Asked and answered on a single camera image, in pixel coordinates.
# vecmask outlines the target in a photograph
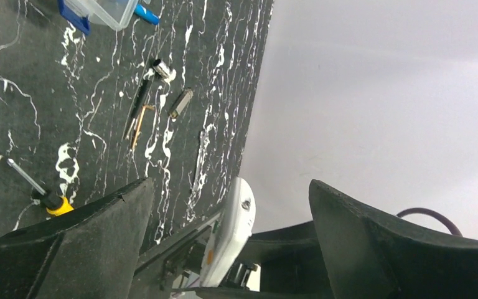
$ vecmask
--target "plastic container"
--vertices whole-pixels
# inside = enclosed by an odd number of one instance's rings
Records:
[[[63,0],[78,17],[116,31],[127,27],[138,0]]]

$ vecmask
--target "black marble surface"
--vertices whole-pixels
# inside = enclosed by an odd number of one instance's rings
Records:
[[[133,17],[85,37],[56,0],[0,0],[0,154],[74,207],[149,176],[156,185],[146,242],[156,244],[221,201],[238,174],[272,0],[152,1],[160,26]],[[147,61],[155,79],[136,150],[123,131]],[[185,87],[195,96],[167,112]],[[47,219],[31,187],[0,161],[0,236]]]

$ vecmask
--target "metal socket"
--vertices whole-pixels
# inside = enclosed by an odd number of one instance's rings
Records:
[[[192,97],[193,90],[191,88],[184,90],[169,112],[171,118],[177,118],[177,116],[179,116],[184,108],[186,108],[186,106],[189,104],[189,101]]]
[[[175,70],[168,67],[162,60],[157,59],[153,62],[153,69],[164,79],[165,81],[171,81],[174,78]]]

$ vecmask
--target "metal rod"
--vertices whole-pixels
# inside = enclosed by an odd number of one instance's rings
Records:
[[[47,195],[47,191],[45,191],[45,189],[43,189],[36,181],[34,181],[34,179],[32,179],[21,167],[19,167],[14,160],[8,158],[6,163],[10,165],[11,168],[15,169],[24,179],[26,179],[28,183],[30,183],[30,185],[32,185],[37,192],[39,192],[39,194],[42,196]]]
[[[142,111],[140,112],[140,116],[138,117],[138,122],[136,123],[136,129],[133,134],[133,140],[131,142],[131,149],[133,151],[134,151],[134,147],[136,146],[136,140],[138,139],[138,136],[140,135],[140,128],[142,127],[142,121],[144,120],[144,113],[146,112],[146,109],[155,110],[155,107],[150,105],[142,106]]]

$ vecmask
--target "cable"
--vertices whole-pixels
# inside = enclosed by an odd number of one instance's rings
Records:
[[[444,226],[446,226],[446,228],[450,231],[452,235],[458,235],[459,237],[462,237],[461,231],[457,228],[457,226],[453,222],[451,222],[444,215],[435,212],[434,210],[426,209],[423,207],[414,207],[414,208],[407,209],[398,213],[397,217],[402,218],[404,216],[411,215],[411,214],[422,214],[422,215],[433,217],[437,219],[437,221],[439,221],[440,223],[444,224]]]
[[[180,283],[179,283],[179,288],[182,288],[182,284],[184,283],[184,274],[181,275],[182,278],[180,279]]]
[[[190,287],[193,287],[200,279],[200,276],[197,277],[193,282],[191,282],[189,285],[187,285],[185,288],[190,288]],[[178,293],[174,293],[173,295],[171,295],[172,298],[179,298],[181,295],[182,295],[183,292],[178,292]]]

